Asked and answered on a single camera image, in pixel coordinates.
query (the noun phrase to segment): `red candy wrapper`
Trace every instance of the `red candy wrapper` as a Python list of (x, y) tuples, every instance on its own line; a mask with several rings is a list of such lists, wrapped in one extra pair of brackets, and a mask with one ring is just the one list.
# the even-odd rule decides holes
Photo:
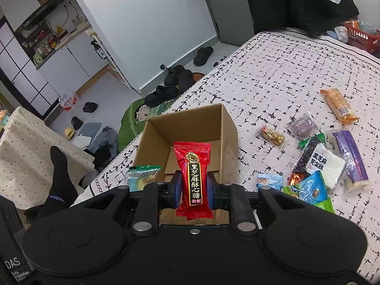
[(174, 142), (178, 165), (182, 171), (182, 202), (176, 210), (187, 220), (214, 216), (207, 200), (206, 170), (210, 163), (211, 144), (204, 142)]

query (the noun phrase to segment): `red basket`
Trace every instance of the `red basket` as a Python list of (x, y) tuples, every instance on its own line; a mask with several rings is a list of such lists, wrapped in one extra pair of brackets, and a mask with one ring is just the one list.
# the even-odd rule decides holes
[(369, 53), (374, 53), (380, 49), (380, 36), (373, 36), (359, 29), (355, 29), (350, 24), (344, 24), (348, 31), (348, 44)]

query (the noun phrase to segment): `blanket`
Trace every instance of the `blanket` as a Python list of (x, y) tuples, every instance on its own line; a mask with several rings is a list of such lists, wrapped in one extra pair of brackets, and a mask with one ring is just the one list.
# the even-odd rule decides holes
[[(351, 133), (362, 154), (371, 187), (347, 196), (340, 184), (331, 196), (336, 213), (364, 230), (368, 249), (359, 273), (374, 280), (380, 269), (380, 60), (328, 37), (310, 38), (295, 29), (261, 32), (175, 101), (167, 112), (223, 103), (239, 135), (239, 182), (256, 191), (257, 175), (290, 176), (302, 152), (288, 136), (283, 149), (255, 136), (264, 123), (285, 129), (310, 111), (323, 128), (341, 124), (325, 103), (321, 88), (339, 88), (360, 117)], [(141, 135), (92, 182), (76, 203), (123, 183)]]

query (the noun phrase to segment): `open cardboard box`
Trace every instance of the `open cardboard box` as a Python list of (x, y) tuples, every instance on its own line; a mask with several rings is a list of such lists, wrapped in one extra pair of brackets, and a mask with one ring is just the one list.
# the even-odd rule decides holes
[[(180, 170), (174, 153), (174, 141), (211, 143), (210, 164), (219, 183), (237, 182), (238, 132), (222, 104), (183, 110), (150, 118), (145, 124), (133, 165), (162, 167), (156, 181), (169, 182)], [(214, 219), (187, 221), (177, 217), (175, 210), (165, 209), (160, 216), (163, 224), (225, 224), (228, 212), (214, 211)]]

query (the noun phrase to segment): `white mat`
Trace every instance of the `white mat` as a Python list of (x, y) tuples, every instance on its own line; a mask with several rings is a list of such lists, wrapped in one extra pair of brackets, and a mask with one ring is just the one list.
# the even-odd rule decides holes
[[(289, 177), (289, 164), (301, 152), (295, 138), (289, 137), (281, 151), (256, 138), (255, 130), (265, 122), (284, 129), (292, 117), (307, 110), (324, 128), (342, 128), (319, 94), (329, 87), (339, 88), (360, 117), (352, 135), (372, 189), (347, 197), (339, 185), (332, 201), (337, 214), (365, 231), (369, 244), (359, 273), (373, 280), (380, 269), (380, 60), (327, 37), (311, 39), (293, 29), (262, 32), (191, 87), (168, 112), (223, 103), (239, 133), (240, 183), (256, 191), (257, 174)], [(140, 136), (131, 142), (76, 203), (122, 183), (139, 140)]]

